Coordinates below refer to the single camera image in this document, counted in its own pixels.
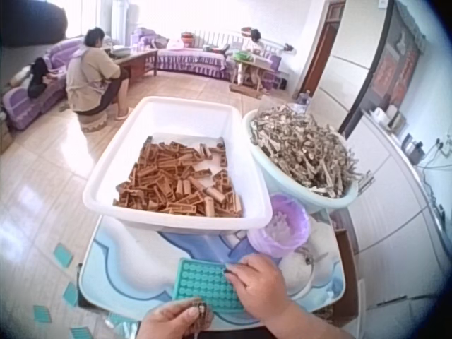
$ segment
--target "person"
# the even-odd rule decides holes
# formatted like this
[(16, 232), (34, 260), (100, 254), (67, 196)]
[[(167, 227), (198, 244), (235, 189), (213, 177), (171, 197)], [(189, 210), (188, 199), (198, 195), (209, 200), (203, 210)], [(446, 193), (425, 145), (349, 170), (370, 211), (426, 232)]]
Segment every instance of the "person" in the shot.
[(84, 45), (74, 53), (68, 65), (68, 101), (84, 132), (98, 131), (107, 124), (105, 109), (116, 96), (116, 120), (126, 119), (129, 113), (126, 101), (129, 74), (101, 48), (104, 36), (101, 28), (89, 30)]
[[(244, 41), (244, 46), (242, 47), (242, 49), (245, 52), (249, 52), (255, 55), (262, 55), (264, 46), (261, 41), (261, 32), (259, 32), (257, 29), (251, 30), (251, 37), (250, 39)], [(243, 85), (247, 69), (250, 69), (251, 82), (254, 85), (257, 85), (259, 69), (257, 67), (249, 66), (243, 63), (239, 63), (239, 73), (237, 75), (237, 83), (239, 85)]]
[[(290, 300), (284, 277), (267, 257), (251, 254), (238, 264), (226, 266), (225, 277), (234, 286), (245, 310), (278, 339), (351, 339), (352, 337)], [(164, 304), (142, 321), (137, 339), (181, 339), (193, 333), (199, 316), (192, 299)], [(212, 319), (205, 323), (205, 330)]]
[(55, 81), (58, 76), (49, 71), (47, 65), (42, 57), (39, 57), (30, 67), (32, 78), (28, 84), (27, 94), (30, 99), (36, 99), (47, 88), (52, 81)]

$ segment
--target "finger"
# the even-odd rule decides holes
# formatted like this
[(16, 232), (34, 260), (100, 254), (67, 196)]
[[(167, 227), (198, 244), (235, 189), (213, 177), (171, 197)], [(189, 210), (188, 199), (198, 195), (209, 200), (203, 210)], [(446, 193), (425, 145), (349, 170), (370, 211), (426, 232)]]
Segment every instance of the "finger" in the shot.
[(242, 263), (227, 264), (226, 268), (239, 277), (245, 285), (252, 284), (258, 278), (258, 273), (254, 268)]
[(180, 315), (171, 320), (171, 323), (178, 332), (185, 333), (198, 317), (199, 309), (193, 306), (180, 313)]
[(194, 302), (201, 300), (199, 297), (194, 297), (190, 299), (174, 300), (172, 302), (167, 302), (162, 306), (158, 307), (155, 311), (152, 311), (158, 318), (165, 318), (166, 320), (172, 320), (176, 318), (180, 313), (188, 309), (193, 305)]
[(229, 280), (232, 286), (234, 286), (235, 292), (237, 292), (239, 299), (246, 295), (246, 286), (236, 275), (232, 273), (225, 273), (225, 277)]
[(258, 272), (266, 272), (269, 267), (275, 267), (275, 264), (271, 261), (271, 259), (262, 254), (249, 254), (248, 256), (242, 258), (240, 263), (248, 265)]

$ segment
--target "wooden door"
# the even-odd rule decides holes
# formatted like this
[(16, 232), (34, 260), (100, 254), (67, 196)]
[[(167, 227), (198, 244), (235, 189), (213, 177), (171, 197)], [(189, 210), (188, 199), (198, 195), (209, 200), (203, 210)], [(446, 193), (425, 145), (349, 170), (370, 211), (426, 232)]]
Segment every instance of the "wooden door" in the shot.
[(334, 40), (338, 34), (339, 23), (344, 14), (345, 1), (332, 0), (328, 7), (325, 23), (323, 25), (322, 33), (317, 44), (314, 57), (312, 58), (311, 65), (309, 66), (308, 73), (304, 78), (301, 93), (307, 90), (311, 91), (311, 96), (319, 85), (320, 77), (322, 77), (323, 70), (325, 69), (326, 62), (330, 56), (333, 48)]
[(338, 34), (337, 23), (327, 23), (323, 27), (316, 53), (312, 59), (306, 78), (304, 79), (301, 92), (311, 91), (311, 96), (319, 85), (320, 77), (322, 77), (326, 62), (333, 48), (334, 40)]

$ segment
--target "white cabinet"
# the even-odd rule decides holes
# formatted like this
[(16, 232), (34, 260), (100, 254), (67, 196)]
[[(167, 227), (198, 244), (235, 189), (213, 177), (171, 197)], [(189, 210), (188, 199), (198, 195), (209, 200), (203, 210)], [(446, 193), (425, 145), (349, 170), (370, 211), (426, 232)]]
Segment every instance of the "white cabinet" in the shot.
[(364, 338), (366, 339), (406, 339), (414, 326), (410, 311), (410, 301), (370, 309), (366, 313)]
[(321, 88), (317, 88), (312, 97), (311, 104), (308, 108), (310, 113), (317, 122), (325, 126), (329, 124), (335, 129), (339, 129), (348, 114), (344, 107), (340, 106), (327, 92)]
[(362, 174), (366, 174), (367, 171), (375, 173), (389, 156), (388, 150), (363, 120), (347, 139), (347, 146), (359, 160), (357, 171)]
[(377, 0), (347, 0), (331, 55), (370, 68), (383, 31), (386, 9)]
[(356, 257), (368, 306), (403, 295), (436, 294), (444, 284), (422, 213)]
[(330, 56), (319, 87), (350, 111), (368, 72), (364, 67)]
[(349, 207), (359, 250), (379, 242), (408, 222), (421, 207), (392, 157), (374, 175), (374, 183)]

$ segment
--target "white plastic tub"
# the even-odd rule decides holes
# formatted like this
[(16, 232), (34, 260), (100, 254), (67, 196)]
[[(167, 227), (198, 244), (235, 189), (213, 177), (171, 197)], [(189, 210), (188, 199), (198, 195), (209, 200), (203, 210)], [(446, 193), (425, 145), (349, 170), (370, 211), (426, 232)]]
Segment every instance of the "white plastic tub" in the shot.
[(323, 208), (336, 210), (351, 204), (358, 195), (358, 183), (352, 182), (342, 198), (327, 198), (311, 192), (306, 187), (298, 184), (294, 179), (285, 174), (278, 166), (267, 157), (260, 147), (251, 143), (250, 122), (256, 116), (258, 110), (248, 112), (242, 120), (242, 128), (247, 137), (247, 143), (251, 153), (261, 166), (267, 189), (270, 193), (283, 192), (290, 194), (301, 201), (309, 214)]
[[(264, 227), (272, 216), (270, 198), (261, 171), (246, 146), (241, 119), (237, 109), (228, 105), (166, 97), (143, 98), (102, 154), (86, 184), (83, 202), (91, 210), (152, 230), (199, 233), (200, 230)], [(118, 196), (116, 185), (128, 179), (146, 138), (168, 134), (225, 139), (227, 169), (235, 191), (242, 198), (243, 218), (170, 215), (112, 205)]]

